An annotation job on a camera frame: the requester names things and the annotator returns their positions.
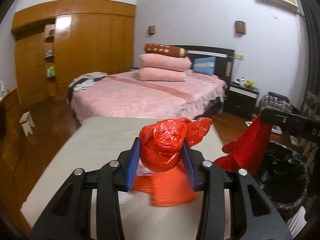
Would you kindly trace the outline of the red plastic bag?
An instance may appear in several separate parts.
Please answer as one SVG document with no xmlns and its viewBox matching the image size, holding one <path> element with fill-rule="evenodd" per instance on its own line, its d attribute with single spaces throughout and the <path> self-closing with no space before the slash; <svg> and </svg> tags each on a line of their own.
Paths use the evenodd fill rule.
<svg viewBox="0 0 320 240">
<path fill-rule="evenodd" d="M 213 120 L 200 117 L 167 119 L 143 127 L 139 133 L 140 159 L 153 172 L 166 172 L 182 159 L 181 150 L 186 141 L 189 147 L 197 145 L 207 135 Z"/>
</svg>

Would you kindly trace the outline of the red fleece cloth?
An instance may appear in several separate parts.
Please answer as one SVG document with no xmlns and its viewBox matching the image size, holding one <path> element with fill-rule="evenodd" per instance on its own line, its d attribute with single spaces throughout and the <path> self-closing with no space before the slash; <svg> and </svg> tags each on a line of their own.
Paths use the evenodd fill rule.
<svg viewBox="0 0 320 240">
<path fill-rule="evenodd" d="M 214 163 L 226 171 L 236 172 L 243 168 L 255 176 L 267 151 L 271 131 L 272 125 L 263 123 L 261 115 L 258 115 L 243 135 L 222 147 L 226 155 Z"/>
</svg>

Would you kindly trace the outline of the orange knitted cloth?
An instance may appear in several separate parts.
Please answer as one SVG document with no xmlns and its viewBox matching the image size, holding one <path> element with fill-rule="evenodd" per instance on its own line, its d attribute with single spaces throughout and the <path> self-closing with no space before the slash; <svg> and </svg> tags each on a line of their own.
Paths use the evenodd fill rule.
<svg viewBox="0 0 320 240">
<path fill-rule="evenodd" d="M 161 207 L 188 204 L 197 198 L 180 167 L 150 176 L 136 176 L 132 189 L 150 194 L 152 204 Z"/>
</svg>

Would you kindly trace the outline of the grey table cloth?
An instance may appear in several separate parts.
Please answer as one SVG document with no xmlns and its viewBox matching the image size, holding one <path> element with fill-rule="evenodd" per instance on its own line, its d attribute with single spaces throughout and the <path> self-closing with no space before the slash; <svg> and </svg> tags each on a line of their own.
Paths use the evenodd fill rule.
<svg viewBox="0 0 320 240">
<path fill-rule="evenodd" d="M 76 168 L 100 169 L 120 152 L 131 148 L 140 130 L 155 119 L 91 117 L 62 146 L 33 187 L 21 212 L 34 226 L 53 195 Z M 151 196 L 134 191 L 120 206 L 126 239 L 195 239 L 201 214 L 202 193 L 189 204 L 157 207 Z"/>
</svg>

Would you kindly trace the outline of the black white nightstand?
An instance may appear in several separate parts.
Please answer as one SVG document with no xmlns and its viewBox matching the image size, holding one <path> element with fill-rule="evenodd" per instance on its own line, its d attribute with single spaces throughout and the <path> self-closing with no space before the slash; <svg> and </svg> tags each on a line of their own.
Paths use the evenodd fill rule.
<svg viewBox="0 0 320 240">
<path fill-rule="evenodd" d="M 226 93 L 224 111 L 241 118 L 251 119 L 259 97 L 259 89 L 231 83 Z"/>
</svg>

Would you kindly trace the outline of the yellow plush toy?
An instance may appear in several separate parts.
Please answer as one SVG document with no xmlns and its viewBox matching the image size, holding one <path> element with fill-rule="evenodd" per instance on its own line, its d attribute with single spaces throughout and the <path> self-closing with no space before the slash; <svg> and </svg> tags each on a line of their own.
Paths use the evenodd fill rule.
<svg viewBox="0 0 320 240">
<path fill-rule="evenodd" d="M 253 88 L 254 87 L 254 81 L 252 80 L 247 80 L 245 83 L 245 86 L 248 88 Z"/>
</svg>

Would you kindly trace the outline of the pink pillow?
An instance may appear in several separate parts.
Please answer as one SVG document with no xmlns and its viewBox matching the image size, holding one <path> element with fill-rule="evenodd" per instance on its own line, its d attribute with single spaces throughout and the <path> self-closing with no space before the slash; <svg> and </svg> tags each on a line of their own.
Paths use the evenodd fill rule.
<svg viewBox="0 0 320 240">
<path fill-rule="evenodd" d="M 184 82 L 186 74 L 174 70 L 144 67 L 139 69 L 138 79 L 140 81 Z"/>
<path fill-rule="evenodd" d="M 145 53 L 139 56 L 140 67 L 152 67 L 160 69 L 185 72 L 191 68 L 192 62 L 188 57 L 171 57 L 160 54 Z"/>
</svg>

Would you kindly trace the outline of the clothes pile on bed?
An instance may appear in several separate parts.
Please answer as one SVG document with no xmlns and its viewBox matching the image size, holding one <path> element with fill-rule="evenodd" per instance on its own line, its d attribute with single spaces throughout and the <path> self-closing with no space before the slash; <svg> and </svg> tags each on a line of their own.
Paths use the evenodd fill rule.
<svg viewBox="0 0 320 240">
<path fill-rule="evenodd" d="M 105 72 L 91 72 L 82 74 L 76 79 L 74 79 L 68 85 L 68 102 L 71 103 L 74 92 L 86 90 L 88 87 L 96 85 L 98 81 L 104 79 L 105 77 L 107 77 L 107 73 Z"/>
</svg>

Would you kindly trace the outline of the blue cushion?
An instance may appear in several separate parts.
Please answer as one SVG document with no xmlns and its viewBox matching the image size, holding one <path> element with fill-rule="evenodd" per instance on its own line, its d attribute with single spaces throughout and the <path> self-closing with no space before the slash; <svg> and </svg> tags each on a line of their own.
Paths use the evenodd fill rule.
<svg viewBox="0 0 320 240">
<path fill-rule="evenodd" d="M 192 70 L 194 73 L 213 76 L 215 73 L 216 57 L 197 58 L 193 61 Z"/>
</svg>

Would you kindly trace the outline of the brown dotted bolster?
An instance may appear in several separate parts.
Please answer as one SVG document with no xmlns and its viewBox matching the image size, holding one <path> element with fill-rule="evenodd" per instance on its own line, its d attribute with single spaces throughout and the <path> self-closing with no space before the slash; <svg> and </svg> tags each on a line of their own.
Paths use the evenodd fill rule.
<svg viewBox="0 0 320 240">
<path fill-rule="evenodd" d="M 188 51 L 181 47 L 156 43 L 147 43 L 144 47 L 146 53 L 154 53 L 170 57 L 187 57 Z"/>
</svg>

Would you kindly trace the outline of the wooden sideboard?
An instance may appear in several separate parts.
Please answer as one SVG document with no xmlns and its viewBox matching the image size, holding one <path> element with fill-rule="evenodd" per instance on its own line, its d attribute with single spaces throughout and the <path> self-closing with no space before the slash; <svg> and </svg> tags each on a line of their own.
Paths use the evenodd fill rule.
<svg viewBox="0 0 320 240">
<path fill-rule="evenodd" d="M 14 171 L 20 155 L 21 108 L 17 88 L 1 98 L 1 157 Z"/>
</svg>

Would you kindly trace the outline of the wooden wardrobe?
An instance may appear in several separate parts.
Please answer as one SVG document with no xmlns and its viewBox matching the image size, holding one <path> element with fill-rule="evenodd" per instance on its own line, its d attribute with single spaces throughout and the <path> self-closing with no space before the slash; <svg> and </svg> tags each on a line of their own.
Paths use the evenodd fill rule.
<svg viewBox="0 0 320 240">
<path fill-rule="evenodd" d="M 16 12 L 11 32 L 21 104 L 63 99 L 85 73 L 130 70 L 135 10 L 110 0 L 57 0 Z"/>
</svg>

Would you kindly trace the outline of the right wall lamp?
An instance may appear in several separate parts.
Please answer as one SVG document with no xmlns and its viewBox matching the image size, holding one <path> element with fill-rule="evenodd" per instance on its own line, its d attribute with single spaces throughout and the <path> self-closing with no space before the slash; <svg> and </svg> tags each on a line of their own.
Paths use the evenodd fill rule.
<svg viewBox="0 0 320 240">
<path fill-rule="evenodd" d="M 235 21 L 235 33 L 238 35 L 246 35 L 246 23 L 244 21 Z"/>
</svg>

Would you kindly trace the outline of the wall lamp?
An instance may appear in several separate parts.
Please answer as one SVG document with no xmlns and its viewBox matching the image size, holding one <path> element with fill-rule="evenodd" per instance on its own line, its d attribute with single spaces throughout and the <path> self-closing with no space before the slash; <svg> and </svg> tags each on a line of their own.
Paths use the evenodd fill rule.
<svg viewBox="0 0 320 240">
<path fill-rule="evenodd" d="M 238 35 L 246 35 L 246 23 L 244 21 L 235 21 L 235 33 Z"/>
<path fill-rule="evenodd" d="M 155 34 L 155 26 L 154 25 L 148 26 L 148 33 L 150 36 Z"/>
</svg>

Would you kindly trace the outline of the left wall lamp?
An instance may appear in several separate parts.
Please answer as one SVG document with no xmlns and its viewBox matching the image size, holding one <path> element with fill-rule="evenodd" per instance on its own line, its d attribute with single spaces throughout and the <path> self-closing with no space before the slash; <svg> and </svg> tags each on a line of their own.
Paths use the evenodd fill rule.
<svg viewBox="0 0 320 240">
<path fill-rule="evenodd" d="M 155 34 L 155 26 L 154 25 L 148 26 L 148 33 L 150 36 Z"/>
</svg>

